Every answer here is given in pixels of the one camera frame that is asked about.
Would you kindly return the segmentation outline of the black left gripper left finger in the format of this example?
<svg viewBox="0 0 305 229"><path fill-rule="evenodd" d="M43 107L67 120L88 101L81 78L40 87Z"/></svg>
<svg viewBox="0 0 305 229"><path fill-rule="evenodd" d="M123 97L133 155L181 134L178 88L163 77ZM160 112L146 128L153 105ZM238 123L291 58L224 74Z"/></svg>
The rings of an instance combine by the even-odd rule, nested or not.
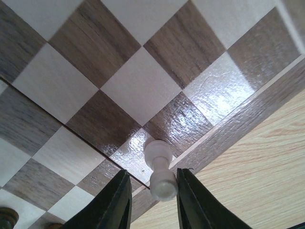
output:
<svg viewBox="0 0 305 229"><path fill-rule="evenodd" d="M63 229L129 229L132 214L132 185L127 170L120 170L101 192Z"/></svg>

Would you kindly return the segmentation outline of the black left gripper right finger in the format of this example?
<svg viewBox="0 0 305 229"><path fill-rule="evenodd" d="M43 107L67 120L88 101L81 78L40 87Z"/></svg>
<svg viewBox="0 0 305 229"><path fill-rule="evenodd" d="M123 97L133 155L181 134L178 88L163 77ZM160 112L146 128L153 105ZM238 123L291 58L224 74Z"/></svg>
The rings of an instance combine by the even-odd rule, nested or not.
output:
<svg viewBox="0 0 305 229"><path fill-rule="evenodd" d="M187 168L177 169L177 210L181 229L249 229Z"/></svg>

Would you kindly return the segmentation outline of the white piece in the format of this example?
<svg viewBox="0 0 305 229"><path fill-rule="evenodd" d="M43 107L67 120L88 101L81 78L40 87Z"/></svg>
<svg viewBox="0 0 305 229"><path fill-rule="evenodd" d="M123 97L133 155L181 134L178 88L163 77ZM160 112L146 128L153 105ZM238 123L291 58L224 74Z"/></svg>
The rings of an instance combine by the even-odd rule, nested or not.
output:
<svg viewBox="0 0 305 229"><path fill-rule="evenodd" d="M165 141L151 141L144 149L144 160L152 170L150 192L153 199L157 201L170 201L178 194L176 176L169 169L172 159L170 145Z"/></svg>

